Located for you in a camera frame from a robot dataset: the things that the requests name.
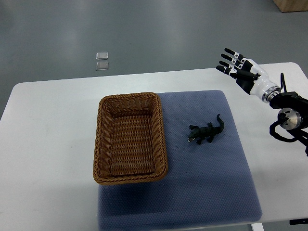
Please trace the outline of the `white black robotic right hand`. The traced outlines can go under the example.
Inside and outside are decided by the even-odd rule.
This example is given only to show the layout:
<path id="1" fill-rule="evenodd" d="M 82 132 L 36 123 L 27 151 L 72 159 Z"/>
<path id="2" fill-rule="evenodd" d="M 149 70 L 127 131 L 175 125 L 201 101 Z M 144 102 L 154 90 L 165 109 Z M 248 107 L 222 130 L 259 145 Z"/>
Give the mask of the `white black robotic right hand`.
<path id="1" fill-rule="evenodd" d="M 268 73 L 255 61 L 229 48 L 224 51 L 221 54 L 223 60 L 216 69 L 235 79 L 244 92 L 257 96 L 264 103 L 281 93 L 281 88 L 270 81 Z"/>

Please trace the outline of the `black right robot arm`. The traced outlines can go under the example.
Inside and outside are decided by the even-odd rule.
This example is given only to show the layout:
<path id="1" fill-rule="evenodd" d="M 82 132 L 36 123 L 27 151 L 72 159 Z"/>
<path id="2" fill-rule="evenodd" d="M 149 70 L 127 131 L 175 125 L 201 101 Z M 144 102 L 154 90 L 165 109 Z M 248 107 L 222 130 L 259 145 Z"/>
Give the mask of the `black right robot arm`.
<path id="1" fill-rule="evenodd" d="M 296 92 L 283 92 L 268 97 L 269 105 L 273 109 L 280 109 L 277 120 L 270 125 L 269 133 L 272 137 L 283 142 L 301 142 L 308 146 L 308 101 Z M 276 127 L 285 129 L 292 138 L 286 138 L 276 132 Z"/>

